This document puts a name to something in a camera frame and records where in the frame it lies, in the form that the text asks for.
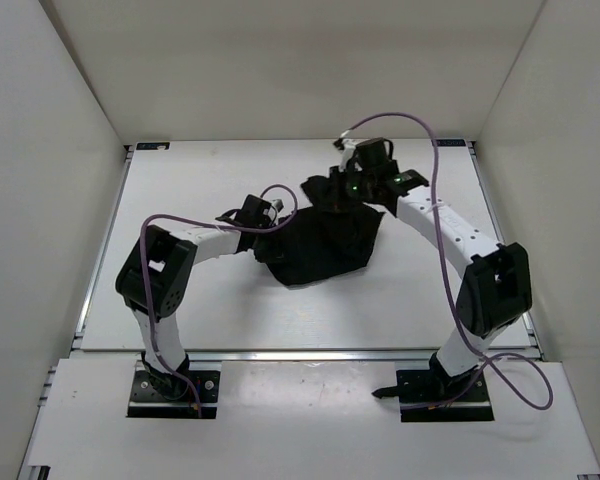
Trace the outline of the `black pleated skirt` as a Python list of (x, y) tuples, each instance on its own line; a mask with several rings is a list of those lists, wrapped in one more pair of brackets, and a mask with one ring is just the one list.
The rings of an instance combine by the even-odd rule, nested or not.
[(299, 287), (348, 274), (367, 266), (384, 214), (364, 203), (350, 210), (327, 206), (328, 177), (311, 176), (301, 184), (308, 207), (288, 216), (280, 235), (285, 261), (265, 264), (286, 287)]

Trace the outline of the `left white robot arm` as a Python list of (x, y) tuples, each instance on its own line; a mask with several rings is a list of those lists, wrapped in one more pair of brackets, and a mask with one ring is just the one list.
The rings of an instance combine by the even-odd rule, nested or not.
[(154, 385), (168, 398), (183, 395), (189, 385), (188, 356), (176, 321), (193, 267), (221, 256), (254, 248), (262, 234), (280, 229), (283, 203), (249, 195), (241, 208), (221, 215), (215, 224), (183, 219), (184, 230), (158, 226), (154, 215), (115, 281), (115, 290), (135, 317), (144, 344), (142, 362)]

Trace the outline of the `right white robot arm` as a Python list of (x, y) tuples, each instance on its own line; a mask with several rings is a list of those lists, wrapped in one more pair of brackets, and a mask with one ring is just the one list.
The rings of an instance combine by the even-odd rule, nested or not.
[(455, 329), (429, 361), (429, 391), (451, 400), (495, 339), (531, 308), (528, 254), (520, 244), (504, 245), (472, 226), (441, 200), (433, 180), (400, 170), (392, 141), (340, 137), (334, 146), (341, 161), (328, 179), (336, 193), (383, 206), (437, 249), (444, 277), (454, 270), (461, 279), (458, 292), (446, 294)]

